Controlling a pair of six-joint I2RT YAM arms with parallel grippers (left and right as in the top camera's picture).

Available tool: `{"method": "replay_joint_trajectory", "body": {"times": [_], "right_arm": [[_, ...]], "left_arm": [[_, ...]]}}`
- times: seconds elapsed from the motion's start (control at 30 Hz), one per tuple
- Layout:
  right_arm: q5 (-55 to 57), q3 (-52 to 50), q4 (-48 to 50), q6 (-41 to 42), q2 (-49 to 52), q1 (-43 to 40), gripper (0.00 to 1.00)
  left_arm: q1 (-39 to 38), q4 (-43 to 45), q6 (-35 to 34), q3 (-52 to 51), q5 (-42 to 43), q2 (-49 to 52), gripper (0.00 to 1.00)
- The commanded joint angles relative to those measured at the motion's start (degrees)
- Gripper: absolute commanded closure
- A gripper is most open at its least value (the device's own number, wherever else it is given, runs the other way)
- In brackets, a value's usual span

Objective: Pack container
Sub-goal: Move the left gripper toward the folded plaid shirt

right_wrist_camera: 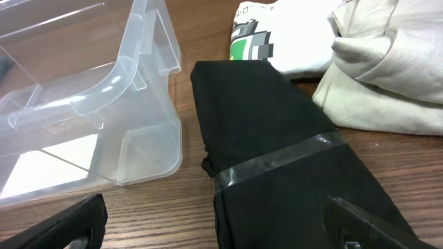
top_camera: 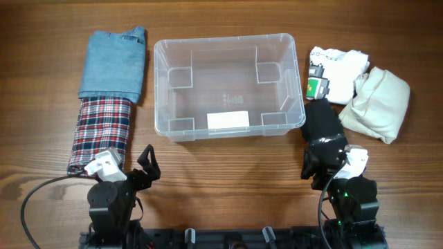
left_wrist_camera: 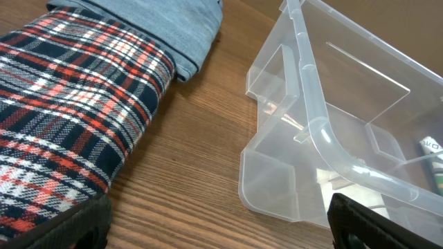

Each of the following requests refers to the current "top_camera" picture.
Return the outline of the black taped garment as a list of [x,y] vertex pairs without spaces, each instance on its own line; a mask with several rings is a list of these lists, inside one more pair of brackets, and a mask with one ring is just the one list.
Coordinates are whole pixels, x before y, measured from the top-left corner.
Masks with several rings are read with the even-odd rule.
[[316,100],[305,105],[306,119],[302,136],[312,154],[325,165],[341,165],[340,150],[348,144],[343,126],[328,100]]

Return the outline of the plaid flannel shirt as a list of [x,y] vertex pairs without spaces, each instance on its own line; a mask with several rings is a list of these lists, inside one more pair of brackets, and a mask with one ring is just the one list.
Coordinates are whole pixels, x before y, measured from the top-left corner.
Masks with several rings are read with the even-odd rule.
[[98,96],[80,100],[68,175],[80,172],[97,153],[109,147],[125,159],[131,110],[132,102],[126,98]]

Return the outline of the beige cloth garment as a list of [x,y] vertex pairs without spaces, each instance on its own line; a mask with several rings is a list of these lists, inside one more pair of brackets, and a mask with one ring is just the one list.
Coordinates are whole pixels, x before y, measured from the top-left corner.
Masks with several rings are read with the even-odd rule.
[[338,115],[346,129],[380,139],[397,139],[410,99],[409,85],[388,70],[374,67],[355,81],[356,96]]

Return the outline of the white pixel-print t-shirt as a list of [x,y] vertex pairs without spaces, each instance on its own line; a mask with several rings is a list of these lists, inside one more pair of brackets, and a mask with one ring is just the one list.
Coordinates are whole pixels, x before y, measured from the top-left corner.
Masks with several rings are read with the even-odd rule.
[[348,104],[354,97],[354,81],[370,65],[369,55],[358,50],[314,47],[309,54],[306,98]]

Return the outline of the blue denim jeans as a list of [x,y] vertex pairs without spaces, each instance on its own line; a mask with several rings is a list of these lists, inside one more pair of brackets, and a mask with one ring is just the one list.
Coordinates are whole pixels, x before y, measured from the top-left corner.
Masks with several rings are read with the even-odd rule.
[[126,98],[136,104],[145,70],[145,29],[127,32],[95,31],[89,38],[79,98]]

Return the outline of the clear plastic storage container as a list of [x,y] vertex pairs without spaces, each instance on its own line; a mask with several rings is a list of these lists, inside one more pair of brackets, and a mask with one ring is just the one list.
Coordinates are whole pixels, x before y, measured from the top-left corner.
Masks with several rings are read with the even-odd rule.
[[[174,142],[282,136],[305,123],[290,34],[164,39],[153,63],[154,128]],[[208,113],[231,111],[248,111],[250,126],[208,128]]]

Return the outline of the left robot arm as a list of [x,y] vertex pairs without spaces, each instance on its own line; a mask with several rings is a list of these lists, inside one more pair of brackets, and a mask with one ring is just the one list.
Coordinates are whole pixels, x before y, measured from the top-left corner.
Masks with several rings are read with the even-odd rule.
[[85,167],[95,175],[97,183],[89,190],[91,224],[79,239],[80,248],[154,248],[154,242],[141,227],[140,219],[132,219],[132,210],[141,205],[136,193],[152,186],[161,177],[154,148],[148,145],[137,162],[142,169],[124,173],[122,157],[115,147],[94,156]]

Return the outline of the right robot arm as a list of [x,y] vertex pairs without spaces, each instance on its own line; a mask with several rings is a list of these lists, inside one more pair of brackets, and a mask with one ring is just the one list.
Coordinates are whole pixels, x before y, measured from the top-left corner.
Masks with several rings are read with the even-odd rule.
[[387,248],[383,228],[377,224],[377,183],[363,176],[369,156],[357,145],[338,150],[338,167],[321,163],[305,149],[302,178],[313,178],[320,190],[317,217],[322,248]]

